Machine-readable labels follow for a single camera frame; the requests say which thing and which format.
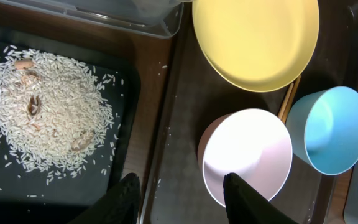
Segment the pile of rice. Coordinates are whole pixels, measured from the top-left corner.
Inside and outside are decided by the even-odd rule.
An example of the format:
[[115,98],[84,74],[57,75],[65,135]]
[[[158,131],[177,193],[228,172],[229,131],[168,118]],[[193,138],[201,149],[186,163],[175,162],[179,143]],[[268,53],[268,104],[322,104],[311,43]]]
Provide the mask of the pile of rice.
[[109,149],[115,158],[124,97],[117,72],[74,58],[0,45],[0,143],[26,172],[46,173],[46,182],[78,177]]

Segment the clear plastic bin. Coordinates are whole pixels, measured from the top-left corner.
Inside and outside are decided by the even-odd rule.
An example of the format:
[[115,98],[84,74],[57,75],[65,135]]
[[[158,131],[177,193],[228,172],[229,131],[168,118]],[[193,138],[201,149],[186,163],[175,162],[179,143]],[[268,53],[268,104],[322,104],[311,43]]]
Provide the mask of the clear plastic bin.
[[0,0],[0,3],[112,29],[169,39],[180,28],[187,1]]

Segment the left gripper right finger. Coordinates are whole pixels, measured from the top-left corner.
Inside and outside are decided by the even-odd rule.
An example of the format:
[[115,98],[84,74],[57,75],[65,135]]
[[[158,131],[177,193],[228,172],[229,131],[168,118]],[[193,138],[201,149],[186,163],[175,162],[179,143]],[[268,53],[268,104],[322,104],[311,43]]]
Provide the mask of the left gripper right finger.
[[229,224],[296,224],[236,173],[224,176],[223,190]]

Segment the pink bowl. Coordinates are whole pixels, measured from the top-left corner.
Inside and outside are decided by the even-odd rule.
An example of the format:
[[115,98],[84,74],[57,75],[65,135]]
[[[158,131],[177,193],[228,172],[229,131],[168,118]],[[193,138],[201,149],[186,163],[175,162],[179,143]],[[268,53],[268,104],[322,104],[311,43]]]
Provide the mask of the pink bowl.
[[207,191],[224,207],[223,180],[231,172],[272,200],[287,181],[293,149],[276,115],[249,108],[213,121],[200,138],[197,160]]

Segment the blue bowl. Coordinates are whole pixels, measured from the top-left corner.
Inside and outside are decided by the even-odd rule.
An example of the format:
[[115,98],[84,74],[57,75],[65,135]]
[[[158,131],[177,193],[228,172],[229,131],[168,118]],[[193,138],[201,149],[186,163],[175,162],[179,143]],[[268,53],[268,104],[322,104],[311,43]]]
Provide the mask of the blue bowl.
[[285,125],[293,153],[321,174],[342,174],[358,161],[358,92],[352,88],[302,97]]

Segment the wooden chopstick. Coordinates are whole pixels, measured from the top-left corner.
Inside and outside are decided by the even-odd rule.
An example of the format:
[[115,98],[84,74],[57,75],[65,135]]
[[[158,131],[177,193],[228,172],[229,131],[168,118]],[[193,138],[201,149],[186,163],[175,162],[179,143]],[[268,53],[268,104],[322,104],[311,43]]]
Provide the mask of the wooden chopstick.
[[282,105],[281,105],[281,107],[280,107],[280,110],[279,110],[279,112],[278,112],[278,118],[279,118],[280,120],[283,119],[283,114],[284,114],[285,108],[287,107],[287,104],[288,104],[288,100],[289,100],[289,98],[290,98],[290,95],[291,95],[291,93],[292,93],[292,91],[293,91],[293,87],[294,87],[294,83],[291,83],[291,84],[289,85],[289,87],[288,87],[288,90],[287,90],[286,95],[285,95],[285,97],[284,97],[283,103],[282,103]]
[[288,114],[289,114],[291,105],[293,103],[293,100],[294,100],[295,95],[296,95],[296,91],[297,91],[298,86],[300,84],[300,80],[301,80],[301,76],[298,76],[297,79],[293,82],[294,83],[293,91],[292,91],[292,93],[290,95],[290,98],[288,100],[287,107],[285,108],[285,111],[284,111],[284,114],[283,114],[283,119],[281,120],[283,123],[285,123],[287,118],[288,118]]

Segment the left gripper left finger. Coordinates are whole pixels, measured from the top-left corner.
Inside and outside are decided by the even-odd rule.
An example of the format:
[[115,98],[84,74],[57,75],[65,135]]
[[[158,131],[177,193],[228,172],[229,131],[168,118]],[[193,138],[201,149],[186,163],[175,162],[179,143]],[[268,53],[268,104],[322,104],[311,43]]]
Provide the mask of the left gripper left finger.
[[139,177],[129,173],[68,224],[136,224],[140,200]]

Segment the black waste tray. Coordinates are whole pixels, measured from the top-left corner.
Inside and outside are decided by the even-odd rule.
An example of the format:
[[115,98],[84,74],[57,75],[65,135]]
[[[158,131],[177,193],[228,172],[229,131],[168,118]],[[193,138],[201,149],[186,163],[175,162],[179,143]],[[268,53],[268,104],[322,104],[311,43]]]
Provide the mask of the black waste tray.
[[33,48],[85,62],[99,78],[115,76],[103,90],[115,116],[104,146],[80,175],[68,171],[47,182],[46,172],[26,172],[0,135],[0,223],[66,223],[98,201],[122,175],[140,93],[140,77],[128,61],[75,45],[0,26],[0,62],[11,48]]

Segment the yellow plate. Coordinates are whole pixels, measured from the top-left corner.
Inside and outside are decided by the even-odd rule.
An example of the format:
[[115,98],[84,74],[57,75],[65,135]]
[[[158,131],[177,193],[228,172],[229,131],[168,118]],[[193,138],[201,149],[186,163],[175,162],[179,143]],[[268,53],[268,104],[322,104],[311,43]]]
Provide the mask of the yellow plate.
[[319,34],[317,0],[195,0],[192,16],[210,65],[232,85],[253,92],[295,80]]

